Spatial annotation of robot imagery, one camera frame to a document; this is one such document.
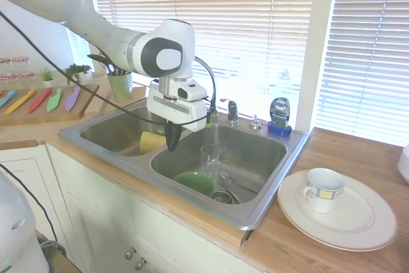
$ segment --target cabinet knob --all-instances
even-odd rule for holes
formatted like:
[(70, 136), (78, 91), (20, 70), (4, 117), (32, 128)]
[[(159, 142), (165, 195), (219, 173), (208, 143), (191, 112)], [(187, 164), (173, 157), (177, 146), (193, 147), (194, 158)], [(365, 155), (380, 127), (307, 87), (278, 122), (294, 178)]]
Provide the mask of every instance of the cabinet knob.
[(125, 259), (131, 260), (134, 254), (136, 254), (136, 249), (132, 246), (129, 250), (125, 251)]
[(146, 263), (145, 258), (141, 257), (141, 261), (135, 263), (135, 270), (140, 271), (142, 270), (143, 265)]

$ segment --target white plate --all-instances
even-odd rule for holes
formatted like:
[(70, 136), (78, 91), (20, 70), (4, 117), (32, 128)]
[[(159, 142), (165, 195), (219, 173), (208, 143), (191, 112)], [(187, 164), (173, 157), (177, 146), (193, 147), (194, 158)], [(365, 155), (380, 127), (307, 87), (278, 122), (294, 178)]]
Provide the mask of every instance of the white plate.
[(307, 172), (289, 175), (278, 192), (281, 210), (295, 227), (321, 243), (347, 251), (374, 251), (393, 241), (396, 217), (378, 193), (345, 176), (346, 188), (334, 211), (321, 214), (302, 195)]

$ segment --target green bowl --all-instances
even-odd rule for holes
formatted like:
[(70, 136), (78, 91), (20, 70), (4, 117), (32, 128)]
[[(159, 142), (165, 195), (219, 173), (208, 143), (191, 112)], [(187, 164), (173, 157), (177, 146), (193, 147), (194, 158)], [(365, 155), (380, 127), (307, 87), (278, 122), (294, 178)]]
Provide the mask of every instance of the green bowl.
[(215, 190), (212, 178), (198, 172), (185, 172), (179, 174), (173, 180), (206, 196), (212, 195)]

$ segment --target yellow knife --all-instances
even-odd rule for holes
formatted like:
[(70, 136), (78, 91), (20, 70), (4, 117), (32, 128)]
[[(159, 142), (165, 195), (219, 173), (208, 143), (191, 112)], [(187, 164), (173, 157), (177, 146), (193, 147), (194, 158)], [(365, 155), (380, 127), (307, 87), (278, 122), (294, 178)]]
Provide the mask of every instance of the yellow knife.
[(37, 89), (31, 89), (25, 94), (24, 96), (20, 97), (18, 101), (16, 101), (14, 104), (10, 106), (10, 108), (7, 109), (5, 115), (13, 113), (16, 111), (22, 104), (24, 104), (27, 100), (29, 100), (31, 97), (34, 96), (34, 94), (37, 92)]

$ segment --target blue knife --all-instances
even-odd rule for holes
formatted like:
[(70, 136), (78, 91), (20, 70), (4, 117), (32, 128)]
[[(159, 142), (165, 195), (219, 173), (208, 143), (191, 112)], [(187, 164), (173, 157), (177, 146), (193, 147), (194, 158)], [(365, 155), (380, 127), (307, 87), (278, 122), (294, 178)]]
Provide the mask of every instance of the blue knife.
[(15, 90), (11, 90), (7, 93), (7, 95), (4, 98), (0, 99), (0, 108), (4, 106), (10, 99), (12, 99), (14, 95)]

